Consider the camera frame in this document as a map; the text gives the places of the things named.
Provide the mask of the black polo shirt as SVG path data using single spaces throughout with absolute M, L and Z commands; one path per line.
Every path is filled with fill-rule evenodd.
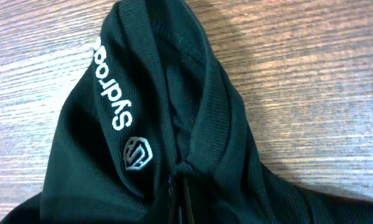
M 373 223 L 290 184 L 184 1 L 117 2 L 60 112 L 41 193 L 4 223 Z

